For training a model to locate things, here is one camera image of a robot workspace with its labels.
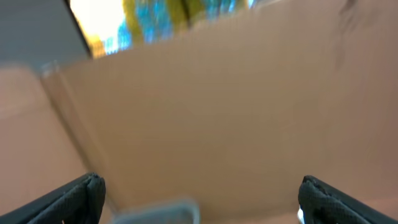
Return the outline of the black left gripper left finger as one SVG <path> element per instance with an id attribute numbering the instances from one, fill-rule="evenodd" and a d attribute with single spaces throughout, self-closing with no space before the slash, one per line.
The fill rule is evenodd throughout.
<path id="1" fill-rule="evenodd" d="M 105 195 L 105 180 L 87 173 L 2 215 L 1 224 L 98 224 Z"/>

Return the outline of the yellow dish soap bottle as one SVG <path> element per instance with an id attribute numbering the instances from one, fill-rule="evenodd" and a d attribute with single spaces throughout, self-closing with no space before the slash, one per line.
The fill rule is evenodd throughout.
<path id="1" fill-rule="evenodd" d="M 116 24 L 116 33 L 103 41 L 104 54 L 169 39 L 202 20 L 214 21 L 240 9 L 250 9 L 255 3 L 255 0 L 123 0 L 122 21 Z"/>

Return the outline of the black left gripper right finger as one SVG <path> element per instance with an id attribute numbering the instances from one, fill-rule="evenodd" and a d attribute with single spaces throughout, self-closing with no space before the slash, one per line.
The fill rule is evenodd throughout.
<path id="1" fill-rule="evenodd" d="M 397 220 L 312 175 L 303 177 L 298 204 L 301 224 L 397 224 Z"/>

